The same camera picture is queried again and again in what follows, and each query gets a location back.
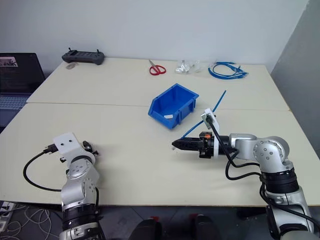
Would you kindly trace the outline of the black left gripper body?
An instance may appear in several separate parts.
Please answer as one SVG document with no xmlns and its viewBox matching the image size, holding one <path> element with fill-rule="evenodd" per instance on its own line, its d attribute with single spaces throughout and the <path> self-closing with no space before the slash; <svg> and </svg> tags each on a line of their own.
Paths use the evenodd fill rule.
<svg viewBox="0 0 320 240">
<path fill-rule="evenodd" d="M 85 151 L 92 153 L 94 156 L 98 156 L 99 153 L 97 150 L 93 150 L 92 145 L 88 141 L 82 142 L 83 148 Z"/>
</svg>

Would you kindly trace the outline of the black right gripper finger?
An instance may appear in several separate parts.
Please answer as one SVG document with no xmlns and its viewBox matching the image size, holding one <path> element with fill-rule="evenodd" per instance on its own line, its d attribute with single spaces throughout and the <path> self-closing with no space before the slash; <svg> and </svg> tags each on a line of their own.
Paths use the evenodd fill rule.
<svg viewBox="0 0 320 240">
<path fill-rule="evenodd" d="M 173 146 L 197 145 L 201 140 L 196 137 L 184 137 L 172 142 Z"/>
<path fill-rule="evenodd" d="M 172 146 L 183 151 L 199 151 L 200 149 L 197 144 L 173 144 Z"/>
</svg>

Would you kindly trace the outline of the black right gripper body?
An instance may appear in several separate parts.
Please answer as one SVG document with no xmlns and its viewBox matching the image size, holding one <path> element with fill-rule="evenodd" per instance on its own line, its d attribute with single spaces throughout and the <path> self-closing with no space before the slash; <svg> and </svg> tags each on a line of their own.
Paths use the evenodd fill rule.
<svg viewBox="0 0 320 240">
<path fill-rule="evenodd" d="M 199 134 L 201 147 L 199 149 L 199 157 L 202 159 L 210 159 L 214 156 L 214 140 L 212 132 L 202 131 Z"/>
</svg>

